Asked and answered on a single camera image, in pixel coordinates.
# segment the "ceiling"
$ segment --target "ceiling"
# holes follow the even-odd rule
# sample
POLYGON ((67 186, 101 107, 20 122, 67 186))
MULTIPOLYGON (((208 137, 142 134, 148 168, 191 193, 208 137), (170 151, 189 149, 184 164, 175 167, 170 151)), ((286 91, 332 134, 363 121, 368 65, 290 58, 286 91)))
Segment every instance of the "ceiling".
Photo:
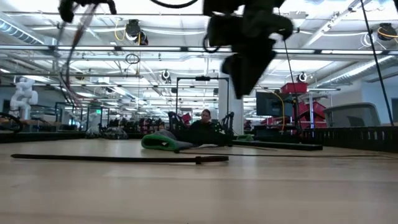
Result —
MULTIPOLYGON (((184 3, 187 0, 174 0, 173 4, 184 3)), ((393 1, 365 1, 369 25, 377 29, 382 22, 389 22, 393 27, 398 26, 398 15, 393 1)), ((197 47, 201 43, 206 32, 208 17, 201 16, 202 1, 184 9, 167 9, 150 1, 115 0, 118 10, 117 16, 109 15, 107 6, 101 6, 96 12, 90 28, 85 32, 80 46, 133 46, 133 43, 124 38, 123 27, 129 19, 139 19, 141 29, 147 35, 149 47, 197 47)), ((285 43, 278 35, 272 37, 278 40, 275 49, 279 54, 264 72, 260 86, 281 87, 291 81, 290 72, 294 75, 305 72, 309 75, 309 84, 314 86, 318 82, 327 81, 340 70, 356 63, 367 63, 373 59, 369 53, 369 38, 366 38, 366 23, 361 8, 348 13, 346 16, 338 16, 347 8, 359 1, 316 1, 316 0, 286 0, 280 8, 280 13, 290 17, 300 32, 294 34, 286 41, 288 50, 321 49, 321 50, 346 50, 351 53, 316 54, 292 54, 290 55, 290 67, 286 60, 285 43), (357 50, 367 50, 362 54, 357 50)), ((51 40, 58 37, 57 24, 61 22, 58 15, 58 1, 42 0, 40 4, 27 4, 26 1, 2 0, 0 2, 2 14, 0 21, 4 20, 15 25, 24 32, 37 37, 40 40, 51 40)), ((71 45, 75 29, 82 18, 85 9, 76 12, 74 22, 68 25, 62 39, 62 45, 71 45)), ((12 37, 7 32, 0 32, 0 42, 3 45, 27 45, 27 43, 12 37)), ((392 39, 383 41, 375 38, 376 50, 395 50, 398 41, 392 39)), ((60 62, 64 63, 67 51, 60 52, 60 62)), ((206 75, 218 77, 219 68, 223 59, 229 55, 228 51, 208 55, 204 52, 134 52, 141 58, 138 64, 126 63, 127 54, 133 52, 112 50, 77 50, 73 54, 71 71, 83 73, 83 81, 72 78, 74 84, 100 83, 108 85, 125 85, 119 87, 113 94, 107 93, 101 86, 75 86, 77 92, 86 93, 86 96, 97 97, 104 102, 113 103, 112 106, 140 105, 141 108, 164 112, 175 107, 175 93, 172 87, 177 77, 195 77, 206 75), (162 73, 167 70, 170 73, 171 84, 165 83, 162 73)), ((11 65, 0 63, 0 68, 11 73, 35 73, 37 76, 45 76, 46 80, 38 79, 37 84, 57 84, 56 77, 49 77, 52 72, 54 57, 38 50, 19 50, 17 47, 11 50, 0 50, 0 59, 6 60, 11 65)), ((217 108, 216 96, 213 90, 218 87, 218 81, 198 83, 194 80, 181 80, 183 86, 178 91, 182 97, 181 102, 186 107, 217 108)), ((250 111, 255 108, 253 95, 245 99, 245 109, 250 111)))

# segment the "monitor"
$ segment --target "monitor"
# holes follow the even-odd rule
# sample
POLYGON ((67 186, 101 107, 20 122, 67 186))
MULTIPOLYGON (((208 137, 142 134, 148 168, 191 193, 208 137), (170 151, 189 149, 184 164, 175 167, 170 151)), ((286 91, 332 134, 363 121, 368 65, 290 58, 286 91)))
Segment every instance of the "monitor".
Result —
MULTIPOLYGON (((293 116, 293 96, 286 93, 278 93, 284 101, 285 116, 293 116)), ((282 102, 273 93, 256 92, 256 112, 258 116, 282 116, 282 102)))

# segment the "white pillar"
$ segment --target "white pillar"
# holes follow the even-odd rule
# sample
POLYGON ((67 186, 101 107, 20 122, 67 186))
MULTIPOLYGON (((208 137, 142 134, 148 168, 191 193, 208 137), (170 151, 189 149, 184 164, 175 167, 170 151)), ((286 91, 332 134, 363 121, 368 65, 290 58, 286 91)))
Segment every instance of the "white pillar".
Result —
MULTIPOLYGON (((220 78, 229 78, 229 75, 220 72, 220 78)), ((223 119, 228 113, 235 114, 233 129, 235 134, 243 134, 243 100, 237 100, 235 97, 232 79, 229 79, 229 99, 228 85, 225 80, 218 80, 218 119, 223 119)))

